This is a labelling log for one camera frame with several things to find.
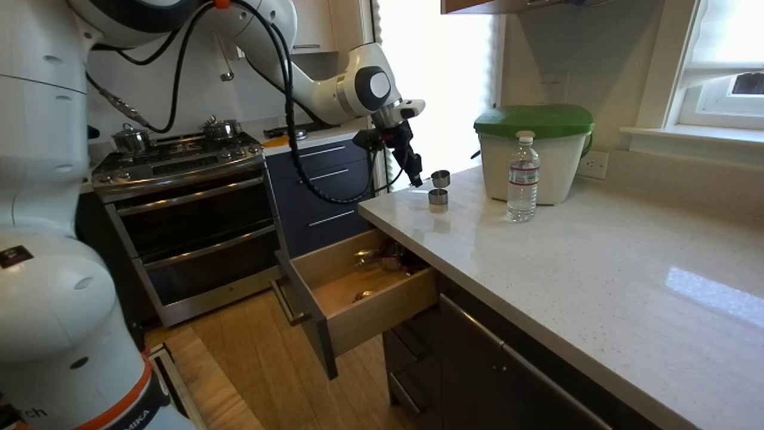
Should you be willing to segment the steel pot with lid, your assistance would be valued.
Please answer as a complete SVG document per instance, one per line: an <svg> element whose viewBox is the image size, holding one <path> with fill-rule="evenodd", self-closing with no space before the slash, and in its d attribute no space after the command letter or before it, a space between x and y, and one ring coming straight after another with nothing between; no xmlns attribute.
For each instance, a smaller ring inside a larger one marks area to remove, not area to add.
<svg viewBox="0 0 764 430"><path fill-rule="evenodd" d="M123 123L122 128L111 137L116 150L121 154L141 155L153 147L147 130L139 130L128 123Z"/></svg>
<svg viewBox="0 0 764 430"><path fill-rule="evenodd" d="M234 139L242 133L241 123L235 119L218 119L210 115L200 130L205 138L213 141Z"/></svg>

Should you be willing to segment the window with white blind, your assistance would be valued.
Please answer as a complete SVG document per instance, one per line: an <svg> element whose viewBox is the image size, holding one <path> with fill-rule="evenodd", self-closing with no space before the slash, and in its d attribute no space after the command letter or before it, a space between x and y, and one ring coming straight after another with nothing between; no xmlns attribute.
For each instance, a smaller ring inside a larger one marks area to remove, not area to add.
<svg viewBox="0 0 764 430"><path fill-rule="evenodd" d="M426 102L409 122L423 180L478 166L474 121L500 101L505 17L442 14L441 0L372 0L372 13L399 92Z"/></svg>

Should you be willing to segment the dark cabinet door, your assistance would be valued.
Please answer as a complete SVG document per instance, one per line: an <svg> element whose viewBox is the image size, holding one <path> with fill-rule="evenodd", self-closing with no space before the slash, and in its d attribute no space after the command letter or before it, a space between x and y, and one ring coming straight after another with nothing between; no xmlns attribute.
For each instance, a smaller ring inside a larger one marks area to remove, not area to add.
<svg viewBox="0 0 764 430"><path fill-rule="evenodd" d="M592 409L512 346L500 351L440 308L443 408L449 428L467 430L614 430Z"/></svg>

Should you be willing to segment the white bin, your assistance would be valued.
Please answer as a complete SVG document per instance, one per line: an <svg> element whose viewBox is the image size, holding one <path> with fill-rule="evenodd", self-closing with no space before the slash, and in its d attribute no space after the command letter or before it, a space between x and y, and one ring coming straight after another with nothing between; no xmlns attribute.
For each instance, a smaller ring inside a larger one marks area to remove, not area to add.
<svg viewBox="0 0 764 430"><path fill-rule="evenodd" d="M570 104L511 105L486 110L474 122L488 198L535 188L535 202L556 206L568 196L589 150L594 117Z"/></svg>

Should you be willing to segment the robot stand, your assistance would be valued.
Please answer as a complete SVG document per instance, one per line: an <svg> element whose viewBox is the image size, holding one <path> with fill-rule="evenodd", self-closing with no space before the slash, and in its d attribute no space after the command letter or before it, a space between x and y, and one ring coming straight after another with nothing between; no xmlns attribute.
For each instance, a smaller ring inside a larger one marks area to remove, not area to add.
<svg viewBox="0 0 764 430"><path fill-rule="evenodd" d="M150 348L147 359L163 383L163 387L167 388L172 406L193 423L195 430L208 430L167 345L161 343L161 345Z"/></svg>

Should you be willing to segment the white wall cabinet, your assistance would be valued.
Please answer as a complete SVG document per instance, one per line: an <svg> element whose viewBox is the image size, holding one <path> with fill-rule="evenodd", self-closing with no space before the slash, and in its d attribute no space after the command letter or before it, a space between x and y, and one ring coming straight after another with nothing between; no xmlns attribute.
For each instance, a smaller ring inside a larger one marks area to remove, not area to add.
<svg viewBox="0 0 764 430"><path fill-rule="evenodd" d="M298 17L294 52L314 54L336 52L335 32L329 0L294 0Z"/></svg>

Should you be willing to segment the white wall socket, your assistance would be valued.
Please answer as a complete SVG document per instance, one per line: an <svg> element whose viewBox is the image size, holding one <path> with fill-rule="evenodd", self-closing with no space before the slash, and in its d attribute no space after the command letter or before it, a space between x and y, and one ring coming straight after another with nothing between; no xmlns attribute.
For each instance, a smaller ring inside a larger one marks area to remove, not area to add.
<svg viewBox="0 0 764 430"><path fill-rule="evenodd" d="M606 179L608 173L609 152L590 150L578 163L576 175L589 179Z"/></svg>

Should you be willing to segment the clear plastic water bottle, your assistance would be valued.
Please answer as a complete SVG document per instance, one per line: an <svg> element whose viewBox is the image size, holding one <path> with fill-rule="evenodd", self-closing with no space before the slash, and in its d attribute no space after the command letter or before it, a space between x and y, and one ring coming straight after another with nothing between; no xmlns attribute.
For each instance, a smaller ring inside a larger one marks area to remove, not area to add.
<svg viewBox="0 0 764 430"><path fill-rule="evenodd" d="M512 223L525 223L532 220L537 209L540 157L533 147L532 131L519 131L516 138L509 163L506 215Z"/></svg>

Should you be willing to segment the green bin lid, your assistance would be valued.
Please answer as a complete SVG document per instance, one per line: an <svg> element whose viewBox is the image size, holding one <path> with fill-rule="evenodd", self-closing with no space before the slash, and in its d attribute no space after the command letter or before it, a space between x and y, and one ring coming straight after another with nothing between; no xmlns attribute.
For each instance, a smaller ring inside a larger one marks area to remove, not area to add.
<svg viewBox="0 0 764 430"><path fill-rule="evenodd" d="M476 133L515 138L529 131L537 139L556 139L590 134L594 117L584 107L570 104L512 105L489 109L474 122Z"/></svg>

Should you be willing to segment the heap of steel utensils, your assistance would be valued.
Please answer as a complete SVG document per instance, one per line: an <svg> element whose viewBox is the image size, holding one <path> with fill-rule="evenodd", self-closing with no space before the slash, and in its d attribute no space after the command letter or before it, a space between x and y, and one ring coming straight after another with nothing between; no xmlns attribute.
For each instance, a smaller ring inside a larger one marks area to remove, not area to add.
<svg viewBox="0 0 764 430"><path fill-rule="evenodd" d="M407 276L418 270L417 258L401 243L386 239L377 248L363 248L353 253L356 266L377 265L385 272L404 272Z"/></svg>

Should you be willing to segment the hanging steel ladle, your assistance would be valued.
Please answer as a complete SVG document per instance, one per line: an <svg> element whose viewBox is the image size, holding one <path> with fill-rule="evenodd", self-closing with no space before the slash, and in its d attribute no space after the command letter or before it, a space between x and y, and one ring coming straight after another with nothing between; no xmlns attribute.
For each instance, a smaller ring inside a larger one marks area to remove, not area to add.
<svg viewBox="0 0 764 430"><path fill-rule="evenodd" d="M215 35L215 40L218 43L218 48L219 48L219 51L221 52L222 60L224 61L224 64L226 65L226 71L219 76L219 79L221 79L222 82L231 82L235 78L235 74L231 68L229 59L227 59L226 49L224 49L223 41L221 40L220 36L217 33Z"/></svg>

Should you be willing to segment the steel stove with oven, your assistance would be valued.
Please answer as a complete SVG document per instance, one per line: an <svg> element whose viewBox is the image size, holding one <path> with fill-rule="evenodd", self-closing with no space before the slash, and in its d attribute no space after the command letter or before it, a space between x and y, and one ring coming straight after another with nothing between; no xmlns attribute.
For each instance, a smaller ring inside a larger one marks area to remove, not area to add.
<svg viewBox="0 0 764 430"><path fill-rule="evenodd" d="M260 142L244 130L222 141L200 130L152 144L107 155L75 218L127 323L171 327L270 288L279 239Z"/></svg>

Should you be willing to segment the wooden drawer with dark front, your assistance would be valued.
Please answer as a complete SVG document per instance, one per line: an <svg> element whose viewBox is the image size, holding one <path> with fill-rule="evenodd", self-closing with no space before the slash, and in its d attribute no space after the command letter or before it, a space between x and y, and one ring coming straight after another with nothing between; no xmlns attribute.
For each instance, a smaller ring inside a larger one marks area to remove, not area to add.
<svg viewBox="0 0 764 430"><path fill-rule="evenodd" d="M378 229L290 258L276 252L279 268L310 313L303 328L327 378L338 376L336 359L385 330L436 304L436 270L410 276L377 265L356 266L354 252L377 248L388 236ZM355 294L375 294L353 303Z"/></svg>

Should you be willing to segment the dark lower drawer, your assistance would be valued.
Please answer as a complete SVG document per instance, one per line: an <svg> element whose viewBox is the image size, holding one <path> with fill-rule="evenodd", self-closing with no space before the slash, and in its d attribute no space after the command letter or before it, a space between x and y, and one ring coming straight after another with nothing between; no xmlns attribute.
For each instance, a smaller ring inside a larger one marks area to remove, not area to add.
<svg viewBox="0 0 764 430"><path fill-rule="evenodd" d="M382 334L390 402L417 430L443 430L440 322L434 306Z"/></svg>

